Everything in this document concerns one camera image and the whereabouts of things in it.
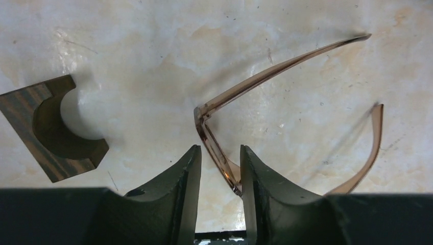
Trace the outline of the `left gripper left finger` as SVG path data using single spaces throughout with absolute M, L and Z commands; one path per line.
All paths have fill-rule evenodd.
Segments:
M 4 188 L 1 244 L 193 244 L 201 148 L 122 196 L 106 187 Z

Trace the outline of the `brown frame sunglasses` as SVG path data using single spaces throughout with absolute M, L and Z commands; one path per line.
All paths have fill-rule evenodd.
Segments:
M 211 116 L 218 110 L 222 109 L 229 103 L 233 102 L 234 100 L 238 99 L 245 93 L 258 87 L 264 82 L 283 73 L 284 71 L 325 52 L 351 43 L 365 41 L 370 37 L 370 33 L 360 34 L 352 38 L 338 41 L 330 45 L 318 48 L 314 51 L 291 58 L 247 78 L 246 80 L 226 90 L 225 92 L 214 97 L 203 105 L 195 107 L 194 121 L 198 135 L 202 140 L 205 148 L 207 149 L 211 159 L 218 167 L 226 183 L 235 195 L 237 195 L 238 197 L 242 197 L 243 195 L 240 166 L 232 162 L 224 153 L 216 137 L 208 126 L 207 120 L 210 119 Z M 351 177 L 346 182 L 340 184 L 339 186 L 335 187 L 334 189 L 330 190 L 329 194 L 351 193 L 358 187 L 358 185 L 373 167 L 378 157 L 381 145 L 383 131 L 383 109 L 383 104 L 376 104 L 370 110 L 370 114 L 372 116 L 373 145 L 368 160 L 353 177 Z

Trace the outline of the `small brown case insert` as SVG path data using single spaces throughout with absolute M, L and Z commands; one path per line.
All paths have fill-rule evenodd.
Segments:
M 1 95 L 1 112 L 53 183 L 96 169 L 109 150 L 64 123 L 61 102 L 75 88 L 65 75 Z

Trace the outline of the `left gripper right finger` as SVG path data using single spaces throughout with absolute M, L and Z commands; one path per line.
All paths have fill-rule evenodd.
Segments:
M 431 194 L 330 194 L 289 181 L 240 147 L 249 244 L 432 244 Z

